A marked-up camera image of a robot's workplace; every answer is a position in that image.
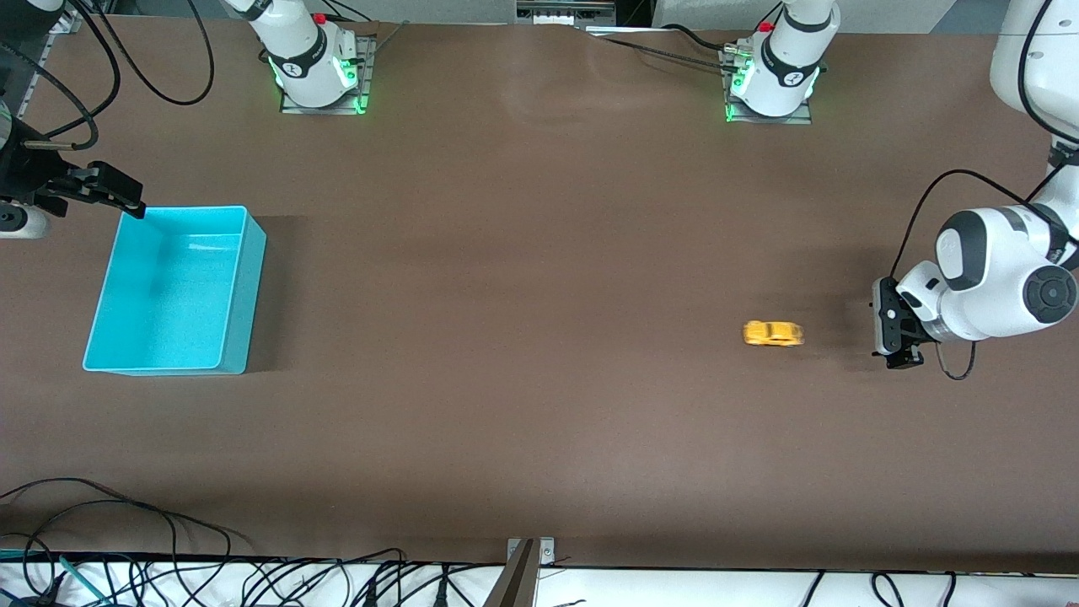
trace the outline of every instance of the toy car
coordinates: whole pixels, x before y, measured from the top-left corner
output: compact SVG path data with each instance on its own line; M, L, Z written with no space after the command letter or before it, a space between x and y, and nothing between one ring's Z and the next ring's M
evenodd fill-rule
M742 328L742 339L750 346L801 346L802 328L786 321L750 321Z

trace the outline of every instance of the cyan plastic bin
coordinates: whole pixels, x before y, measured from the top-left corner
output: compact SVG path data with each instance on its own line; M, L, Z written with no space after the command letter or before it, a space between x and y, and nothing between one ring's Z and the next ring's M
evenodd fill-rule
M267 235L243 206L123 215L82 368L244 373Z

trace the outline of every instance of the metal bracket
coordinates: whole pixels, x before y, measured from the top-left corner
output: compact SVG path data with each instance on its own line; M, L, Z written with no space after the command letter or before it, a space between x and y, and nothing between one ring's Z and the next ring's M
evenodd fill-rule
M540 540L540 564L550 565L555 562L555 538L536 538ZM506 558L513 558L514 552L517 547L524 541L525 538L509 538L506 542Z
M543 540L550 538L516 540L517 544L510 550L513 554L502 574L498 574L483 607L532 607L535 603L540 558L544 552L541 548Z

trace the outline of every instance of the table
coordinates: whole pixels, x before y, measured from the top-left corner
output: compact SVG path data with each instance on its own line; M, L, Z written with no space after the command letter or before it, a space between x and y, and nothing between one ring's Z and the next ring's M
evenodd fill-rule
M115 20L161 87L201 89L193 23ZM249 373L84 373L117 212L73 204L49 238L0 242L4 486L92 477L262 554L491 561L549 535L577 564L1074 569L1079 325L986 343L964 383L931 354L869 357L869 286L926 184L1041 176L1049 138L993 95L992 38L839 36L796 127L725 123L707 68L557 26L408 25L367 115L279 115L249 27L209 26L204 102L125 71L70 157L150 205L256 215ZM86 30L49 67L90 102L108 89ZM28 120L72 115L42 86ZM1003 202L943 183L902 267L951 212ZM750 319L807 344L748 347ZM165 550L160 525L87 512L54 544Z

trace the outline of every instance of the cable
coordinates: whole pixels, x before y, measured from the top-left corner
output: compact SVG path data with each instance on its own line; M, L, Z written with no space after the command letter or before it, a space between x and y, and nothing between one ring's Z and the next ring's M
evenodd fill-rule
M68 100L71 101L71 104L74 105L74 107L79 110L79 113L82 114L82 119L83 121L86 122L86 126L90 126L90 138L82 143L71 143L71 149L85 150L94 147L94 143L97 142L97 123L94 122L94 116L90 114L90 110L87 110L86 106L84 106L82 101L79 100L79 97L74 96L74 93L72 93L70 88L65 86L64 83L60 82L55 75L50 73L47 69L38 65L38 61L24 55L18 49L12 46L11 44L8 44L3 40L0 40L0 47L11 53L23 63L29 65L31 68L33 68L33 71L36 71L38 75L47 80L53 86L56 86L56 89L63 93L64 96L67 97Z
M23 549L23 581L26 582L26 588L30 589L30 592L32 592L33 594L38 595L44 594L49 589L46 588L43 591L38 590L38 587L33 585L33 580L30 579L30 564L29 564L30 549L33 548L33 544L38 544L41 547L42 552L44 552L45 554L45 560L49 561L49 579L51 580L56 579L56 560L53 557L53 552L49 550L49 547L45 546L45 542L41 541L40 538L36 538L29 534L11 532L0 536L0 540L9 537L18 537L27 539L27 547Z
M476 605L472 601L469 601L467 596L465 596L465 593L461 592L461 589L457 588L457 584L453 583L453 580L450 579L449 576L446 576L446 581L449 582L450 588L453 589L453 592L457 593L457 596L461 597L461 601L465 602L465 605L467 605L468 607L476 607Z
M374 47L374 51L371 51L371 54L372 55L378 55L379 53L381 53L382 50L386 47L386 44L390 44L390 41L394 39L394 36L397 36L397 32L400 31L401 28L405 27L409 23L411 23L411 22L409 22L408 19L405 19L401 23L397 24L397 27L395 27L394 30L390 32L390 36L386 36L385 40L383 40L382 42L379 42L379 45Z
M82 4L82 0L71 0L71 5L74 6L74 10L78 11L80 15L82 15L83 20L86 22L86 26L90 27L90 30L94 33L94 38L97 39L97 43L101 45L101 50L105 51L105 55L109 58L109 68L112 70L112 87L109 88L109 94L106 95L105 100L98 104L97 107L90 110L90 115L96 116L112 105L112 101L117 99L117 95L120 93L120 63L117 61L117 55L112 52L112 46L109 46L109 43L105 40L105 36L101 35L101 30L97 28L97 24L94 23L94 19L90 18L90 13ZM46 139L52 139L53 137L63 135L84 122L86 121L83 118L77 118L63 126L53 128L52 130L45 133L44 136Z
M817 577L812 579L812 583L809 584L809 591L806 592L806 597L802 599L802 607L809 607L809 603L812 602L812 595L817 592L817 587L820 585L820 581L824 579L824 569L817 571Z
M763 24L764 22L768 20L768 17L771 16L771 13L775 13L776 11L778 11L780 8L782 8L782 5L783 5L782 0L780 0L779 2L776 2L776 5L773 6L770 11L768 11L767 13L765 13L764 16L761 17L761 20L756 22L756 25L753 26L753 31L756 31L756 30L761 29L761 24Z
M970 343L970 359L967 361L967 371L962 372L962 375L952 375L952 372L947 371L947 368L944 365L944 357L941 355L940 342L933 342L933 345L937 346L937 364L940 365L941 371L944 372L944 375L946 375L948 380L962 382L964 380L970 377L970 372L974 371L974 355L976 351L975 349L978 348L976 342Z
M981 181L992 185L998 192L1015 201L1016 204L1023 204L1023 198L1020 197L1017 194L1015 194L1008 188L1001 185L1000 183L994 181L993 179L989 179L985 175L978 173L976 170L970 170L967 168L953 168L951 170L945 170L944 173L941 173L940 175L937 176L935 179L933 179L932 183L929 183L929 187L926 188L926 191L921 193L921 198L918 199L918 204L914 206L914 212L911 213L911 220L906 223L906 232L903 233L903 242L899 245L899 252L896 254L896 261L891 264L891 271L888 272L889 276L896 277L896 270L899 268L899 261L903 257L903 250L906 248L906 242L911 238L911 231L914 229L914 221L918 218L918 213L921 211L921 205L926 203L926 198L928 198L929 194L932 193L932 191L937 188L937 184L952 175L969 175L971 177L974 177L975 179L980 179Z
M333 4L330 4L330 3L329 3L329 2L327 2L326 0L323 0L323 4L326 4L326 8L327 8L327 9L329 9L329 10L333 11L333 14L334 14L334 15L337 15L337 16L341 17L342 19L344 18L344 15L342 15L342 14L341 14L341 12L340 12L340 11L338 11L338 10L337 10L337 8L336 8L336 6L333 5Z
M13 605L22 605L22 607L29 607L29 605L27 605L25 601L15 596L14 594L8 592L2 588L0 588L0 594L6 596L12 602Z
M109 22L109 17L105 14L105 9L97 6L97 15L101 17L101 23L105 24L105 29L109 31L109 36L112 38L112 41L117 43L117 49L120 51L120 54L123 55L127 65L131 66L135 75L142 81L142 84L146 84L146 87L149 88L151 93L156 95L159 98L177 106L193 106L205 99L206 95L209 95L210 88L214 87L214 77L216 73L216 66L214 64L214 47L209 43L209 35L206 33L206 24L203 23L202 15L199 14L199 9L195 8L194 1L187 0L187 2L188 6L191 8L191 14L195 17L195 23L199 24L199 32L202 35L203 44L206 46L206 60L209 63L209 74L206 77L206 86L203 88L202 93L199 93L199 95L191 99L174 99L154 86L153 83L147 79L146 74L142 73L142 70L139 69L138 65L135 64L135 59L132 58L131 54L127 52L127 47L124 46L123 41L120 40L120 36L117 35L117 30L112 29L112 23Z
M955 594L955 583L956 583L955 571L947 571L947 575L948 575L947 591L944 593L944 601L941 602L941 607L948 607L950 605L952 605L952 595Z
M450 607L449 588L450 566L442 564L442 575L438 578L438 591L435 592L434 607Z
M660 57L668 57L668 58L671 58L671 59L675 59L675 60L680 60L680 61L685 61L685 63L688 63L688 64L696 64L696 65L699 65L699 66L710 67L712 69L718 69L720 71L735 71L735 70L737 70L737 68L735 68L734 66L725 66L725 65L722 65L722 64L716 64L716 63L712 63L712 61L706 61L706 60L701 60L701 59L694 58L694 57L687 57L685 55L678 55L678 54L674 54L674 53L668 53L667 51L660 51L659 49L653 49L651 46L642 46L640 44L634 44L632 42L626 42L625 40L615 40L614 38L611 38L609 36L601 36L600 39L606 40L607 42L610 42L612 44L618 44L620 46L629 46L630 49L636 49L638 51L642 51L642 52L645 52L645 53L652 53L653 55L658 55Z
M420 569L423 569L423 567L424 567L423 564L413 565L411 569L409 569L408 571L405 571L402 564L398 564L398 567L397 567L397 583L394 584L397 588L397 603L398 604L401 601L405 601L405 599L408 598L407 595L404 598L401 598L401 580L404 580L408 576L411 576L412 574L419 571ZM383 596L385 596L390 592L391 589L394 588L394 585L386 587L384 590L382 590L380 592L377 592L374 594L374 598L375 599L382 598Z
M107 561L103 560L103 562L101 562L101 571L105 574L105 581L106 581L106 583L109 584L109 594L108 594L108 596L106 596L106 602L107 603L111 603L113 605L117 605L117 604L119 604L118 598L120 597L120 595L122 595L125 592L129 591L132 593L132 595L135 596L135 604L139 605L139 606L142 605L142 597L138 594L138 589L139 588L144 588L144 590L145 590L145 585L147 583L147 578L146 578L146 575L144 574L142 568L138 566L138 562L137 561L135 561L134 558L132 558L129 555L121 553L121 552L97 552L97 553L92 553L90 555L81 555L81 556L83 556L83 558L81 561L79 561L78 563L74 564L76 567L79 567L79 566L82 566L82 565L86 565L87 563L90 563L90 561L92 558L101 558L104 556L115 556L118 558L122 558L124 561L127 561L127 577L128 577L129 581L128 581L128 583L126 583L123 587L121 587L120 590L117 590L115 584L112 582L112 574L109 570L109 564L108 564ZM211 567L217 567L217 565L209 565L209 566L204 566L204 567L201 567L201 568L208 569L208 568L211 568ZM136 579L136 577L135 577L136 571L138 572L138 578L141 580L139 582L138 587L134 585L135 584L135 579ZM84 605L83 607L92 607L94 605L98 605L99 603L100 603L99 601L94 601L92 603L88 603L88 604Z
M300 583L298 587L296 587L295 590L292 590L292 592L288 593L288 596L284 597L284 599L282 601L282 605L284 606L291 602L299 603L300 599L306 596L308 593L310 593L312 590L314 590L314 588L320 581L323 581L329 575L330 571L334 569L341 569L341 572L344 575L344 581L345 581L344 603L342 604L341 607L347 607L349 601L352 598L352 578L349 577L349 571L344 568L347 562L342 561L340 558L337 558L334 561L336 562L332 565L315 574L311 579L304 579L302 583Z
M1032 190L1030 193L1026 196L1027 202L1030 202L1032 199L1034 199L1034 196L1041 193L1041 190L1043 190L1046 185L1049 184L1049 181L1052 181L1053 177L1055 177L1061 170L1064 169L1065 166L1068 165L1067 162L1070 158L1070 156L1071 154L1068 154L1067 158L1064 158L1052 170L1050 170L1041 181L1038 182L1038 187L1034 188L1034 190Z
M896 595L896 602L898 603L898 605L892 605L891 603L888 603L887 601L884 599L884 596L880 595L880 591L877 589L876 585L876 582L879 579L884 579L884 581L888 582L888 585L891 587L891 592L892 594ZM888 576L888 574L880 574L880 572L873 574L873 577L870 578L870 583L873 584L873 594L877 597L877 601L879 601L882 605L884 605L885 607L904 607L903 597L902 595L899 594L899 589L896 588L896 582L891 581L891 577Z
M206 588L206 585L209 584L210 581L213 581L214 578L216 578L221 572L221 570L224 568L224 562L222 562L222 564L220 565L220 567L218 568L218 570L215 571L213 575L210 575L210 577L207 578L206 581L203 582L203 584L199 587L199 589L196 589L194 592L192 592L191 589L183 581L183 578L179 575L179 561L177 558L177 556L178 556L177 555L177 551L178 551L178 534L177 534L177 530L176 530L176 523L173 521L173 519L175 518L178 521L187 521L187 522L190 522L190 523L194 523L195 525L199 525L199 526L204 527L206 529L213 530L213 532L217 533L218 535L220 535L224 539L224 542L226 542L226 551L224 551L224 554L222 555L223 558L227 558L227 557L229 557L232 554L232 536L231 536L231 534L230 534L230 532L228 529L226 529L226 528L223 528L223 527L221 527L219 525L214 525L213 523L206 523L205 521L200 521L199 519L195 519L193 516L188 516L187 514L181 514L179 512L172 512L172 511L163 510L163 509L160 509L160 508L158 508L155 506L149 505L147 502L135 500L135 499L129 498L129 497L125 496L124 494L121 494L121 493L119 493L119 492L117 492L114 489L110 489L109 487L106 487L105 485L101 485L99 483L95 483L93 481L88 481L86 479L77 478L77 477L57 477L57 478L42 479L40 481L33 481L33 482L30 482L30 483L26 483L24 485L21 485L21 486L14 488L14 489L11 489L11 491L9 491L9 492L0 495L0 500L6 499L6 498L9 498L9 497L11 497L11 496L13 496L15 494L19 494L22 492L25 492L25 491L30 489L32 487L36 487L38 485L44 485L44 484L50 484L50 483L76 483L76 484L85 485L87 487L91 487L91 488L97 491L98 493L101 493L101 494L104 494L104 495L106 495L106 496L108 496L110 498L113 498L114 500L117 500L119 502L122 502L124 505L127 505L127 506L140 509L140 510L146 510L146 511L149 511L149 512L153 512L153 513L160 515L168 524L168 527L169 527L169 530L170 530L170 535L172 535L172 552L170 552L170 556L172 556L172 562L173 562L173 568L174 568L174 570L177 574L177 576L176 576L177 577L177 582L180 584L181 588L183 588L185 592L188 593L188 599L185 601L180 605L180 607L186 607L191 602L194 602L200 607L207 607L204 603L202 603L201 601L199 601L199 598L196 598L195 595L200 591L202 591L204 588ZM41 533L43 533L44 529L49 525L51 525L52 523L54 523L60 516L63 516L63 515L65 515L65 514L67 514L69 512L71 512L71 511L73 511L73 510L76 510L78 508L82 508L82 507L91 506L91 505L95 505L95 503L107 503L107 502L109 502L109 500L91 500L91 501L78 503L78 505L74 505L72 507L69 507L69 508L65 509L60 513L58 513L58 514L54 515L53 518L51 518L43 525L39 526L39 528L33 534L30 534L28 536L28 538L31 538L31 539L28 539L28 541L27 541L26 551L29 551L32 548L33 541L38 541L40 543L40 539L38 539L38 536Z
M643 6L646 1L647 0L641 0L636 6L633 6L633 10L629 13L629 16L626 17L626 20L622 22L623 27L631 27L629 22L633 20L633 17L637 16L637 12L641 10L641 6Z
M1026 110L1027 115L1029 115L1042 128L1066 141L1070 141L1071 143L1079 146L1079 137L1068 135L1052 124L1049 124L1046 122L1046 119L1038 115L1038 112L1034 110L1034 106L1030 104L1030 98L1027 96L1026 92L1026 59L1030 53L1030 44L1034 43L1034 37L1038 31L1038 27L1041 25L1041 19L1046 16L1046 12L1052 3L1053 0L1044 0L1044 2L1041 3L1041 8L1038 9L1038 14L1035 15L1034 22L1030 24L1030 30L1027 31L1026 39L1023 40L1023 51L1019 56L1019 100L1023 104L1023 109Z
M339 0L323 0L323 2L326 2L327 4L336 4L336 5L344 9L345 11L349 11L350 13L352 13L354 15L358 15L359 17L361 17L366 22L372 20L371 17L365 15L364 13L360 13L359 11L357 11L356 9L353 9L352 6L345 4L344 2L340 2Z
M491 566L492 565L487 564L487 563L474 563L472 565L465 565L464 567L459 567L456 569L453 569L452 571L447 572L446 576L452 576L453 574L460 574L461 571L467 571L468 569L476 569L476 568L479 568L479 567L491 567ZM409 592L402 598L400 598L394 605L394 607L402 607L405 605L406 601L408 601L409 598L412 598L413 596L415 596L415 594L419 593L421 590L423 590L423 589L427 588L428 585L431 585L431 584L437 582L438 580L442 579L442 577L443 576L441 574L439 574L438 576L435 576L434 578L431 578L429 580L427 580L427 581L423 582L422 584L415 587L414 589L412 589L412 592Z
M688 27L686 27L684 25L679 25L677 23L669 23L669 24L663 26L663 28L664 29L674 29L674 30L681 31L682 33L688 36L694 42L696 42L697 44L699 44L699 45L701 45L701 46L704 46L706 49L711 49L713 51L722 51L723 50L723 44L715 44L713 42L709 42L708 40L705 40L704 38L697 36L696 32L694 32L692 29L689 29Z

